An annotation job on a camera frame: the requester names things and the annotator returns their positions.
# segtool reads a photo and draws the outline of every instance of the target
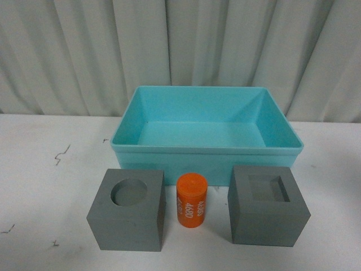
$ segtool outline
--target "round cavity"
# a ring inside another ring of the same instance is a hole
[[[138,179],[125,179],[117,183],[111,192],[112,201],[118,206],[132,206],[147,195],[147,185]]]

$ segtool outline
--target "curtain fold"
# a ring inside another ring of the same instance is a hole
[[[138,85],[264,86],[361,123],[359,0],[0,1],[0,112],[121,116]]]

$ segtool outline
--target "plastic tray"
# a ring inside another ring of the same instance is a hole
[[[290,167],[303,143],[265,88],[140,86],[111,139],[121,168],[197,172],[228,186],[234,165]]]

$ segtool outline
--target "gray foam cube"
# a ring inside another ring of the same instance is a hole
[[[87,215],[101,250],[161,251],[163,171],[108,169]]]
[[[287,167],[234,166],[228,208],[234,244],[292,247],[311,216]]]

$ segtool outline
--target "scratch mark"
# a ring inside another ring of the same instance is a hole
[[[55,240],[55,241],[52,242],[52,246],[53,246],[53,247],[58,247],[59,244],[57,244],[57,243],[56,243],[56,240]]]
[[[67,151],[69,150],[69,148],[70,148],[70,144],[69,144],[69,146],[67,147],[67,149],[64,151],[64,152],[60,152],[60,153],[58,153],[56,156],[55,156],[55,160],[57,160],[58,162],[56,163],[56,165],[58,165],[59,164],[59,162],[61,161],[61,159],[60,158],[58,158],[58,156],[60,155],[60,154],[66,154],[67,153]]]
[[[0,233],[9,233],[9,232],[11,232],[12,228],[14,228],[14,227],[15,227],[15,224],[12,224],[10,230],[8,230],[8,231],[2,231],[2,232],[0,232]]]

